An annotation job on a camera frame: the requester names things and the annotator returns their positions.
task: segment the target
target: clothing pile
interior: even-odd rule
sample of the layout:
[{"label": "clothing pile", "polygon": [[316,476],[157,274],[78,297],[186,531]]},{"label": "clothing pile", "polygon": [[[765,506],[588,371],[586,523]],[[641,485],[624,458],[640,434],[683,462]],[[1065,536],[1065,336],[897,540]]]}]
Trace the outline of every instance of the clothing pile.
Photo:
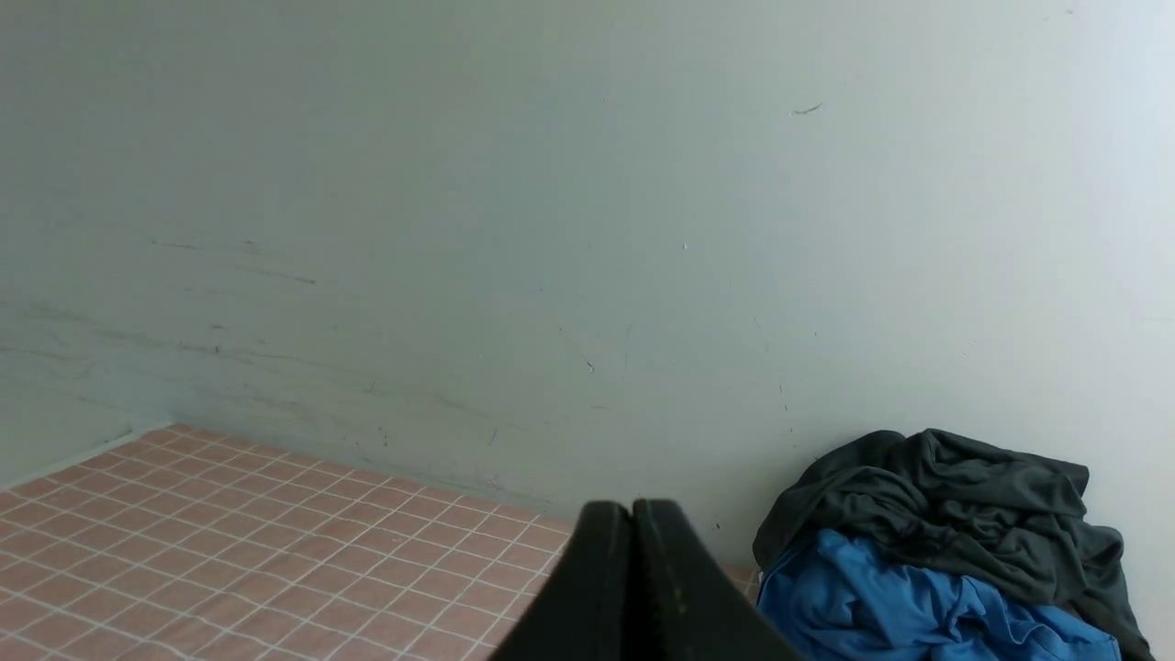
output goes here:
[{"label": "clothing pile", "polygon": [[759,527],[758,608],[813,661],[1154,661],[1085,466],[927,430],[817,460]]}]

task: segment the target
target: blue shirt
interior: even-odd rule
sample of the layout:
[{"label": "blue shirt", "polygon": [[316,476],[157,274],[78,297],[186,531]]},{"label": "blue shirt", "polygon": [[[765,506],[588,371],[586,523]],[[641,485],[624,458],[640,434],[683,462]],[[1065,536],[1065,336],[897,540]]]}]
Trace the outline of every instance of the blue shirt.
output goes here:
[{"label": "blue shirt", "polygon": [[1121,661],[1113,636],[1055,606],[889,565],[871,539],[835,531],[784,553],[758,608],[811,661]]}]

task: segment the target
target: tile floor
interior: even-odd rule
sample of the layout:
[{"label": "tile floor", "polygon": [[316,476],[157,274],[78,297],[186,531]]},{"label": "tile floor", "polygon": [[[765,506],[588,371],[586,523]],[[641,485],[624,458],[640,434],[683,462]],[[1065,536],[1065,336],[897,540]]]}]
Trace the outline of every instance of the tile floor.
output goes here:
[{"label": "tile floor", "polygon": [[0,492],[0,660],[486,659],[571,528],[176,425]]}]

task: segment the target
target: black object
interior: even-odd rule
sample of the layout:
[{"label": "black object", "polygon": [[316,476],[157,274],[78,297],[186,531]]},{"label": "black object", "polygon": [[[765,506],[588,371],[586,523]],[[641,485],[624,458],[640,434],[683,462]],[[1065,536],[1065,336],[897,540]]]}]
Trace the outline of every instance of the black object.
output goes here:
[{"label": "black object", "polygon": [[671,500],[579,513],[543,591],[496,661],[799,661],[731,584]]},{"label": "black object", "polygon": [[1122,537],[1092,526],[1085,466],[927,430],[874,432],[818,459],[754,539],[766,572],[820,528],[864,534],[891,562],[982,579],[1028,603],[1075,611],[1127,661],[1154,661],[1126,592]]}]

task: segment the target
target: white wall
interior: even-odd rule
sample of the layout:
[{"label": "white wall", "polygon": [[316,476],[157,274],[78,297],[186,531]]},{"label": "white wall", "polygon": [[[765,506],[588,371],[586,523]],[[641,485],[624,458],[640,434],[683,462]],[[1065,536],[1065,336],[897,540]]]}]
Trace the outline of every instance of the white wall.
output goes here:
[{"label": "white wall", "polygon": [[1175,8],[716,7],[8,4],[12,349],[725,558],[865,431],[1086,463],[1175,652]]}]

